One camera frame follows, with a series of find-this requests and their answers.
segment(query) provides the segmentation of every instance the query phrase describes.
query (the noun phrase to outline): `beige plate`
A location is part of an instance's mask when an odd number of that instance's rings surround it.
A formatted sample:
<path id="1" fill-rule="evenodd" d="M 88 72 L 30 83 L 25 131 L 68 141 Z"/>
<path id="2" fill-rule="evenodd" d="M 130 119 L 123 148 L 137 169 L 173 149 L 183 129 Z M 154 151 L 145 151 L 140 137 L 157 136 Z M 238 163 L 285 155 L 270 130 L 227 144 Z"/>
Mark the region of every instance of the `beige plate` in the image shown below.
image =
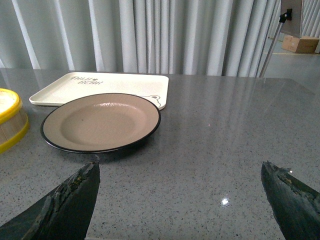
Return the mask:
<path id="1" fill-rule="evenodd" d="M 104 93 L 70 101 L 51 112 L 41 135 L 51 146 L 74 153 L 103 153 L 131 146 L 159 126 L 159 109 L 135 95 Z"/>

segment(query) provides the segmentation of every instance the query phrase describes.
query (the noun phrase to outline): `table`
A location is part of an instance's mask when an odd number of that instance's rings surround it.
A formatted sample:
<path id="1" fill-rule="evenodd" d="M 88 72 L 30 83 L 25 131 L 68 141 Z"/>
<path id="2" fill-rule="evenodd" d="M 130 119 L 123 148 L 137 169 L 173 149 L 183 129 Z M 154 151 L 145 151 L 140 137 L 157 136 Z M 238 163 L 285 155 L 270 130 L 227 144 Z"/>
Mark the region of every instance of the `table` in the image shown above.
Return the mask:
<path id="1" fill-rule="evenodd" d="M 0 225 L 99 161 L 88 240 L 284 237 L 261 182 L 263 161 L 292 168 L 320 191 L 320 99 L 290 79 L 166 75 L 161 124 L 137 148 L 105 154 L 55 149 L 40 125 L 54 107 L 29 97 L 67 71 L 0 69 L 30 129 L 0 155 Z"/>

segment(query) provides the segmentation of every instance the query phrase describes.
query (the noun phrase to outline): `white tray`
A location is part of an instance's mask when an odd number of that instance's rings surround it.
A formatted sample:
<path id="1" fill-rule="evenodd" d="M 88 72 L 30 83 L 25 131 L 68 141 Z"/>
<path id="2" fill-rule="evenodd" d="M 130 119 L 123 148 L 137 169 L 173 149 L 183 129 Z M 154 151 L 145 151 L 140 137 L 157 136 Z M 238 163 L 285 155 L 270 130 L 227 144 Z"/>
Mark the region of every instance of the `white tray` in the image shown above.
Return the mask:
<path id="1" fill-rule="evenodd" d="M 32 95 L 34 105 L 61 106 L 94 94 L 122 93 L 143 97 L 159 110 L 167 103 L 169 78 L 161 75 L 71 72 Z"/>

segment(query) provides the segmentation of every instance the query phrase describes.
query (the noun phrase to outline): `white curtain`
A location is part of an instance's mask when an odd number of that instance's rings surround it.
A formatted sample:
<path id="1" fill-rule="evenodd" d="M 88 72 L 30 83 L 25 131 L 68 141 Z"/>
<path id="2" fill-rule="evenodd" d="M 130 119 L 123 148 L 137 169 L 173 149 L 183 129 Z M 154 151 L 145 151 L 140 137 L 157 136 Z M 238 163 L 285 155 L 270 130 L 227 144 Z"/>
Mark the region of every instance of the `white curtain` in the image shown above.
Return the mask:
<path id="1" fill-rule="evenodd" d="M 0 0 L 0 67 L 254 77 L 276 0 Z"/>
<path id="2" fill-rule="evenodd" d="M 268 37 L 273 39 L 279 23 L 281 0 L 276 0 L 275 14 L 272 16 L 272 23 Z M 302 36 L 320 38 L 320 0 L 303 0 L 302 2 Z M 280 34 L 279 40 L 283 41 L 285 35 Z"/>

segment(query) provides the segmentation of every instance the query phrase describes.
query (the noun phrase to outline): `yellow container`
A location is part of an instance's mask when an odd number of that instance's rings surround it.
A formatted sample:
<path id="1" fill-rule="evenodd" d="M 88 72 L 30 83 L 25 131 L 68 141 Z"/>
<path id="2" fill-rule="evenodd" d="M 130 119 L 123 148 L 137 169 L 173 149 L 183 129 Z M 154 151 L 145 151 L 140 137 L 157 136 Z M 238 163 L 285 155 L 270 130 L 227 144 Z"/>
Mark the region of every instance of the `yellow container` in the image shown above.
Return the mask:
<path id="1" fill-rule="evenodd" d="M 22 100 L 14 91 L 0 88 L 0 153 L 19 142 L 29 129 Z"/>

